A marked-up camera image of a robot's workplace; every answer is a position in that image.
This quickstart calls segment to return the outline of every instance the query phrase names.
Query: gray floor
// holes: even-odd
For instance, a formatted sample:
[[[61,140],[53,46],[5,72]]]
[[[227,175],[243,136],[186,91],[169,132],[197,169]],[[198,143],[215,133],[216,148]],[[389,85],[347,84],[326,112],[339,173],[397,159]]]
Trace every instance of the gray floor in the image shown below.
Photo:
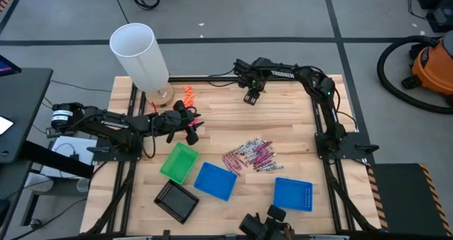
[[[158,38],[333,38],[325,0],[161,0],[154,11],[120,0],[130,22],[150,25]],[[396,38],[434,35],[428,24],[407,13],[407,0],[332,0],[344,38]],[[414,11],[422,13],[418,3]],[[20,0],[0,40],[102,40],[125,24],[116,0]],[[379,84],[376,63],[385,43],[345,44],[352,77],[372,142],[380,145],[378,163],[427,164],[444,211],[453,220],[451,181],[453,118],[427,113],[389,95]],[[231,69],[236,58],[251,61],[269,57],[278,62],[312,64],[329,74],[343,74],[337,45],[332,42],[257,42],[161,45],[172,75],[214,74]],[[389,58],[387,72],[397,84],[408,72],[406,49]],[[21,67],[51,67],[52,77],[88,88],[111,89],[113,78],[125,75],[107,45],[0,46],[0,54]],[[416,91],[427,101],[441,103],[432,93]],[[51,84],[47,97],[54,103],[78,101],[105,108],[109,94]],[[41,108],[35,125],[44,129],[50,111]],[[48,140],[32,130],[29,137],[41,145]],[[21,202],[30,195],[24,192]],[[48,209],[34,217],[46,220],[77,198],[40,200]],[[73,236],[79,231],[83,204],[26,239]],[[21,210],[6,239],[27,228],[18,227]]]

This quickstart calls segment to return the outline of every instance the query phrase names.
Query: pile of markers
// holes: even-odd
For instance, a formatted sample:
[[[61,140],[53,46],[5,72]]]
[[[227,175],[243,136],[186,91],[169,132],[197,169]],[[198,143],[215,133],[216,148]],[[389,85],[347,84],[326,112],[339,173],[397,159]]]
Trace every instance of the pile of markers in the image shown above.
[[[241,176],[240,172],[243,166],[246,168],[253,167],[253,170],[257,172],[281,169],[283,166],[278,166],[272,160],[277,154],[273,152],[271,144],[272,141],[259,140],[257,137],[227,152],[222,160],[226,167],[238,176]]]

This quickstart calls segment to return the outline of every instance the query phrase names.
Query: camera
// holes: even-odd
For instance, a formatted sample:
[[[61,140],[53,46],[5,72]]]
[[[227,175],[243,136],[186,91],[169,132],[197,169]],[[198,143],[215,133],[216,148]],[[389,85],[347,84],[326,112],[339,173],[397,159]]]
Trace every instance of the camera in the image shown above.
[[[250,239],[255,240],[291,240],[294,230],[288,223],[283,222],[286,212],[271,205],[268,210],[269,217],[264,223],[260,221],[260,215],[255,217],[247,214],[239,225],[239,229]]]

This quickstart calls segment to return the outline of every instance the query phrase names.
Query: blue tray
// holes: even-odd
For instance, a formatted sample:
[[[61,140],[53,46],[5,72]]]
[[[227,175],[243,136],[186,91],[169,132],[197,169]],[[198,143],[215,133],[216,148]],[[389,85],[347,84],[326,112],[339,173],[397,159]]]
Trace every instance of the blue tray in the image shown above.
[[[228,201],[237,178],[236,174],[205,162],[193,186],[216,198]]]
[[[313,184],[277,177],[275,179],[274,205],[311,212],[313,210]]]

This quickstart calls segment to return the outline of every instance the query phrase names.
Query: black tray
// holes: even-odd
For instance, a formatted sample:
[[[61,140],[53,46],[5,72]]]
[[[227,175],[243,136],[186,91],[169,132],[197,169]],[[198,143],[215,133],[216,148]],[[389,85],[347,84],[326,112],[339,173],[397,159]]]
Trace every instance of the black tray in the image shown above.
[[[172,180],[164,186],[154,203],[164,209],[181,224],[189,218],[198,204],[198,198]]]

